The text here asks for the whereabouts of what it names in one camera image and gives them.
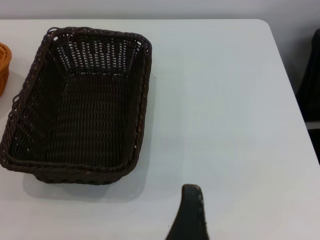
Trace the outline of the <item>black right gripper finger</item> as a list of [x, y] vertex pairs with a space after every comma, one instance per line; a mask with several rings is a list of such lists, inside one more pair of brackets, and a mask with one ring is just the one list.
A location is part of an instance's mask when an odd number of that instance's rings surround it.
[[184, 184], [181, 201], [167, 240], [208, 240], [204, 197], [196, 184]]

